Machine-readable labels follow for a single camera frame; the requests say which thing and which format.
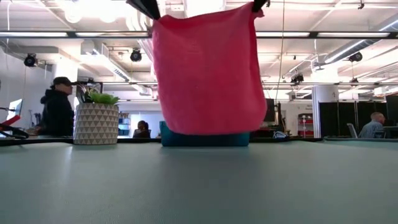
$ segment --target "table surface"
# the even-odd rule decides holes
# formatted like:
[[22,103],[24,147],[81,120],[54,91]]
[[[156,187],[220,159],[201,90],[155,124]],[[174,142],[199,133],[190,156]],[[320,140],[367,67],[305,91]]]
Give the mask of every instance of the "table surface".
[[0,223],[398,223],[398,147],[0,147]]

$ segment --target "black cap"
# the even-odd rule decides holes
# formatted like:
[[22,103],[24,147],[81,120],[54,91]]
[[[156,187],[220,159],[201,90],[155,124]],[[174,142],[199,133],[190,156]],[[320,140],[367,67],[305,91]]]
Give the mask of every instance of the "black cap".
[[57,77],[54,78],[54,80],[52,81],[52,85],[59,85],[59,84],[64,84],[66,86],[72,86],[72,85],[76,85],[76,83],[73,83],[69,80],[69,78],[67,77]]

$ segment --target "bald man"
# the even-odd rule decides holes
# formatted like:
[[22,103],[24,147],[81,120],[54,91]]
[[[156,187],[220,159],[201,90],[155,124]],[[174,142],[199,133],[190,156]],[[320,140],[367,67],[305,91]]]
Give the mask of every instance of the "bald man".
[[382,113],[374,112],[371,115],[372,121],[363,126],[362,131],[360,132],[360,138],[376,138],[374,135],[377,131],[383,131],[383,124],[385,122],[385,117]]

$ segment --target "potted plant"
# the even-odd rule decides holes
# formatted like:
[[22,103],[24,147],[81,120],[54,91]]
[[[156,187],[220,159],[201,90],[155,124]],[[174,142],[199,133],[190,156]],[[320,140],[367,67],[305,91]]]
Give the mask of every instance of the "potted plant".
[[80,104],[76,108],[74,144],[116,144],[118,141],[118,97],[98,93],[95,88],[78,86]]

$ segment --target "blue shirt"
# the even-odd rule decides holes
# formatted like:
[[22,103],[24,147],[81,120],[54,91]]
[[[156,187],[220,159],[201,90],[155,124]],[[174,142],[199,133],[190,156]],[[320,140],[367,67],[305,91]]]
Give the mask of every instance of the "blue shirt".
[[377,131],[383,131],[383,125],[377,121],[371,121],[363,126],[359,138],[377,138],[374,134]]

